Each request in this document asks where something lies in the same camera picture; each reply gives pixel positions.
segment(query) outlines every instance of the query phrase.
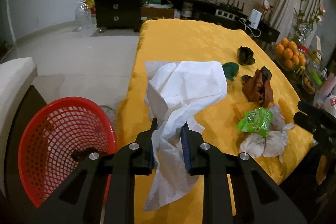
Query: brown box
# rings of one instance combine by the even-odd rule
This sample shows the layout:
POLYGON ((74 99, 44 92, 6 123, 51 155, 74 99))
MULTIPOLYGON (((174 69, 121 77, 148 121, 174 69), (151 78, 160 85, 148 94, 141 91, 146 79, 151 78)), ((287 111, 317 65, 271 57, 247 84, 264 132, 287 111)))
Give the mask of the brown box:
POLYGON ((141 7, 141 20, 158 19, 158 18, 174 18, 174 9, 141 7))

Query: plastic water bottle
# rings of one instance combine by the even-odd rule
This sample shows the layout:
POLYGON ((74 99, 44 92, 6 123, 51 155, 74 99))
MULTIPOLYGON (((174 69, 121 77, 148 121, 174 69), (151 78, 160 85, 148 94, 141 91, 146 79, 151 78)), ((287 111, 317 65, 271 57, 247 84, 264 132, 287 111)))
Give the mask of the plastic water bottle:
POLYGON ((91 10, 85 2, 86 0, 79 0, 75 11, 77 31, 82 31, 92 26, 91 10))

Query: orange fruit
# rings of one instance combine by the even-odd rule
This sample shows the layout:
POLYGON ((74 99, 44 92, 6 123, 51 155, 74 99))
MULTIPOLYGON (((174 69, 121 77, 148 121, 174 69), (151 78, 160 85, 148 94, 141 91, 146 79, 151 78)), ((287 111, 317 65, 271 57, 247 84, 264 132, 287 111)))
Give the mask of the orange fruit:
POLYGON ((284 46, 284 48, 288 47, 288 39, 287 38, 283 38, 281 39, 281 45, 284 46))
POLYGON ((291 59, 293 57, 293 52, 290 48, 287 48, 283 51, 283 56, 286 59, 291 59))
POLYGON ((295 44, 294 41, 289 42, 289 43, 288 43, 288 47, 289 47, 292 51, 297 50, 297 45, 295 44))
POLYGON ((294 63, 290 59, 286 59, 283 64, 287 69, 294 68, 294 63))
POLYGON ((291 60, 295 65, 298 65, 300 63, 300 59, 297 55, 293 55, 291 60))
POLYGON ((305 57, 304 56, 300 56, 299 59, 300 59, 300 62, 299 62, 300 66, 303 66, 306 63, 305 57))
POLYGON ((285 50, 285 47, 282 46, 281 44, 278 44, 276 47, 275 47, 275 54, 277 55, 281 55, 285 50))

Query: green leaf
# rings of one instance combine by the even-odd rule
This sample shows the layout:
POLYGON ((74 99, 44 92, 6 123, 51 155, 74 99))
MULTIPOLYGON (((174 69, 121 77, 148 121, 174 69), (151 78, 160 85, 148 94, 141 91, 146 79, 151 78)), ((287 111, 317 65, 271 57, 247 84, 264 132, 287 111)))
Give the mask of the green leaf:
POLYGON ((234 80, 234 77, 238 75, 239 65, 234 62, 225 63, 222 65, 225 77, 230 81, 234 80))

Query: white cable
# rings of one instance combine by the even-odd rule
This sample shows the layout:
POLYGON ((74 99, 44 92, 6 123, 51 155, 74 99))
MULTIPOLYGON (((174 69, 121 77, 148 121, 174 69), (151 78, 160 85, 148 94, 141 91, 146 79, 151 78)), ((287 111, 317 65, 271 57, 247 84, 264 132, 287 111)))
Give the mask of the white cable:
POLYGON ((259 30, 259 29, 256 29, 256 30, 258 30, 259 31, 259 35, 258 36, 255 36, 254 35, 254 33, 252 32, 252 29, 249 27, 249 26, 247 26, 246 25, 246 23, 245 23, 245 21, 244 20, 242 20, 242 19, 239 19, 239 21, 241 22, 241 23, 243 23, 244 24, 244 26, 245 26, 245 29, 244 29, 244 32, 246 32, 246 28, 249 28, 250 29, 250 31, 251 31, 251 34, 255 37, 255 38, 257 38, 257 37, 259 37, 260 35, 261 35, 261 31, 259 30))

